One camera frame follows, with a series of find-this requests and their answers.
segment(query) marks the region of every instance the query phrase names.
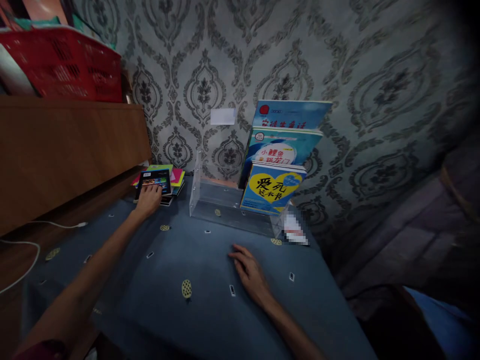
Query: patterned tablecloth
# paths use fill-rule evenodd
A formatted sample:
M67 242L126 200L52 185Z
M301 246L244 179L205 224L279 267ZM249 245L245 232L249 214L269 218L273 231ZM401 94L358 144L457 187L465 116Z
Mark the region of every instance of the patterned tablecloth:
M376 358L320 250L190 217L190 181L134 235L92 313L99 330L131 359L171 359L179 350L202 359L290 359L227 257L237 243L258 259L275 297L328 359ZM131 199L117 201L65 238L53 259L39 259L24 284L23 335L134 208Z

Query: charging cable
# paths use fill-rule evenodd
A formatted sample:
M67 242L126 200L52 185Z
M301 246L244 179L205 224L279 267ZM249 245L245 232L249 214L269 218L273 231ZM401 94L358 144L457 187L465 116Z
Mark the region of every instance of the charging cable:
M64 229L82 228L82 227L84 227L85 225L88 224L88 222L81 222L81 223L79 223L75 226L63 226L63 225L60 225L60 224L57 224L57 223L51 222L51 221L29 221L29 223L47 223L47 224L55 225L55 226L58 226L59 228L64 228ZM15 245L15 244L27 244L27 245L33 245L34 247L36 247L35 260L33 260L33 263L31 264L30 268L17 281L10 284L6 288L0 290L0 295L1 295L4 292L6 292L8 289L13 288L15 285L17 285L19 282L21 282L29 274L30 270L32 270L34 268L35 264L37 263L37 260L39 259L40 245L38 245L37 243L34 243L34 242L30 242L30 241L7 241L7 240L0 239L0 242L5 243L5 244L13 244L13 245Z
M40 245L34 243L34 242L29 242L29 241L7 241L7 240L2 240L0 239L0 242L2 243L6 243L6 244L28 244L28 245L33 245L34 247L36 247L36 255L35 255L35 260L33 260L33 263L31 264L30 268L26 271L26 273L24 273L17 281L15 281L14 283L10 284L9 286L7 286L6 288L4 288L3 290L0 290L0 294L6 292L8 289L11 289L13 288L15 285L17 285L19 282L21 282L24 277L26 277L28 275L28 273L30 272L30 270L33 269L33 267L35 266L35 264L37 263L37 260L39 259L39 255L40 255Z
M64 229L73 229L73 228L82 228L84 227L85 225L88 224L88 222L81 222L77 225L74 225L74 226L63 226L63 225L60 225L60 224L57 224L55 222L51 222L51 221L41 221L41 220L38 220L38 221L29 221L29 223L47 223L47 224L51 224L51 225L55 225L55 226L58 226L59 228L64 228Z

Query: acrylic display rack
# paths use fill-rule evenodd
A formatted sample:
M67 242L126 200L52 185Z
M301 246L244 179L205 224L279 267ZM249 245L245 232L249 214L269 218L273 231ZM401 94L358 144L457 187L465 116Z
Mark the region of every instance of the acrylic display rack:
M243 190L237 187L241 167L225 167L203 160L196 153L190 195L190 216L252 233L278 238L284 226L288 205L280 216L269 216L240 209ZM224 174L234 174L225 179Z

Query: wall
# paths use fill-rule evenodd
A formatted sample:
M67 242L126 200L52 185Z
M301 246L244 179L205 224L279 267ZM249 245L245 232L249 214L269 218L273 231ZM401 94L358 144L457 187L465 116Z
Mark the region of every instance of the wall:
M258 99L333 101L295 198L318 239L400 196L472 122L475 54L455 11L439 3L78 0L77 7L123 55L158 163L192 170L201 147L211 163L241 164ZM236 124L210 126L210 109L224 107L237 109Z

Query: right hand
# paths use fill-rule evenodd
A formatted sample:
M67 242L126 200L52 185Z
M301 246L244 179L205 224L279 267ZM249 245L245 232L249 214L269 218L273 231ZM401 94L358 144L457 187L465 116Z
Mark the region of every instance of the right hand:
M132 213L138 215L142 221L152 215L162 201L162 186L158 184L142 186L135 210Z
M233 258L241 283L251 299L265 309L274 301L269 284L257 259L245 247L233 244L236 252L228 254Z

